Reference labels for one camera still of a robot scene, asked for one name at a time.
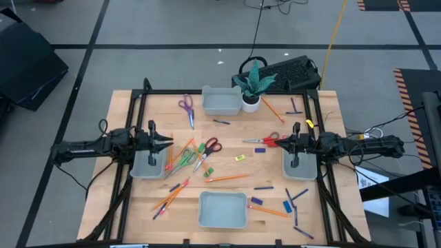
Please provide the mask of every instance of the purple eraser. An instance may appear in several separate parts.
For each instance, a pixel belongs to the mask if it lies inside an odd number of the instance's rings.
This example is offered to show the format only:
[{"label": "purple eraser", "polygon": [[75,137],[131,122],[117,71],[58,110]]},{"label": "purple eraser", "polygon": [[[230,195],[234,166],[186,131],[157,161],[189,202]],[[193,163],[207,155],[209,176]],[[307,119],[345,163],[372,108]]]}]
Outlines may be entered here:
[{"label": "purple eraser", "polygon": [[254,148],[254,152],[257,152],[257,153],[265,153],[265,152],[266,152],[266,149],[265,149],[265,148]]},{"label": "purple eraser", "polygon": [[262,204],[263,204],[263,200],[258,199],[258,198],[256,198],[256,197],[251,197],[251,202],[252,202],[252,203],[259,204],[259,205],[262,205]]},{"label": "purple eraser", "polygon": [[285,210],[287,211],[288,214],[292,212],[292,209],[289,206],[289,203],[287,200],[283,202],[283,205],[285,206]]}]

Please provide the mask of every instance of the blue eraser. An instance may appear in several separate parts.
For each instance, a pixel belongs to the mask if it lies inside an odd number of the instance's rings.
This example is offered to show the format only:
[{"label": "blue eraser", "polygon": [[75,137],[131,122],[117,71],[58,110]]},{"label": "blue eraser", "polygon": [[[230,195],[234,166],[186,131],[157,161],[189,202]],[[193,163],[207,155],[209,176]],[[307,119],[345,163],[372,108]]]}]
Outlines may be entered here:
[{"label": "blue eraser", "polygon": [[287,211],[288,214],[292,212],[292,209],[289,206],[289,203],[287,200],[283,202],[283,205],[285,206],[285,210]]},{"label": "blue eraser", "polygon": [[252,203],[259,204],[259,205],[262,205],[262,204],[263,204],[263,200],[258,199],[258,198],[256,198],[256,197],[251,197],[251,202],[252,202]]}]

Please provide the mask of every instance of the yellow eraser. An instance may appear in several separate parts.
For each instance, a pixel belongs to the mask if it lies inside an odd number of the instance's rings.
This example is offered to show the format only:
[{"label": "yellow eraser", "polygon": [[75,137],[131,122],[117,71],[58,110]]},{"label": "yellow eraser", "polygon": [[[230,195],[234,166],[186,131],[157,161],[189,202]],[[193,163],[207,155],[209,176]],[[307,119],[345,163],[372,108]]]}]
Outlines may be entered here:
[{"label": "yellow eraser", "polygon": [[310,128],[314,128],[314,124],[312,123],[311,120],[306,120],[306,123],[308,123]]},{"label": "yellow eraser", "polygon": [[236,162],[238,162],[238,161],[242,161],[242,160],[244,160],[245,159],[245,155],[239,155],[239,156],[237,156],[237,157],[234,157],[234,160],[236,160]]}]

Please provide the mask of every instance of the red scissors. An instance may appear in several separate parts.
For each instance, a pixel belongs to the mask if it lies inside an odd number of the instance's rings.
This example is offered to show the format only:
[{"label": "red scissors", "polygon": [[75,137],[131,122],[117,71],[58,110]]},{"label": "red scissors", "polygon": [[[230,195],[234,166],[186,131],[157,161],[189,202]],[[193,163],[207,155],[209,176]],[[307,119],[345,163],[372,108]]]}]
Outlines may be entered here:
[{"label": "red scissors", "polygon": [[245,143],[263,143],[269,147],[277,147],[274,141],[277,141],[280,138],[280,134],[278,132],[272,132],[267,138],[248,138],[242,140]]}]

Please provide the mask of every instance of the pink scissors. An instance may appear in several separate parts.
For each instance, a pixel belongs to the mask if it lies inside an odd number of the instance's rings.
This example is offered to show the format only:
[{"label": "pink scissors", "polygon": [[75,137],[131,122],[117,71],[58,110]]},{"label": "pink scissors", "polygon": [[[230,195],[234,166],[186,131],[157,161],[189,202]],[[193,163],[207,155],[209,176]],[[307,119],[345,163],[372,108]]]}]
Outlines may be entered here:
[{"label": "pink scissors", "polygon": [[190,127],[194,130],[194,110],[193,110],[193,98],[189,94],[184,94],[184,100],[178,102],[179,107],[187,111],[188,119],[190,121]]}]

